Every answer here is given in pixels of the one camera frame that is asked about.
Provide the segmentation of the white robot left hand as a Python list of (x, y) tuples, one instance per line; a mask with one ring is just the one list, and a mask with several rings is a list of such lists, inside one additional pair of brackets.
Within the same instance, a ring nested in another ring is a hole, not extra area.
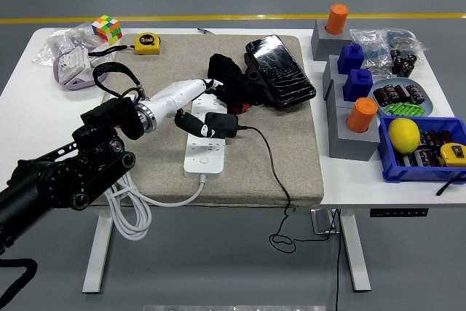
[(222, 83), (215, 79), (193, 79), (174, 82), (160, 90), (149, 100), (137, 105), (138, 115), (145, 133), (155, 131), (165, 119), (173, 117), (175, 125), (199, 138), (214, 138), (217, 133), (201, 119), (183, 111), (183, 107), (204, 92), (216, 90)]

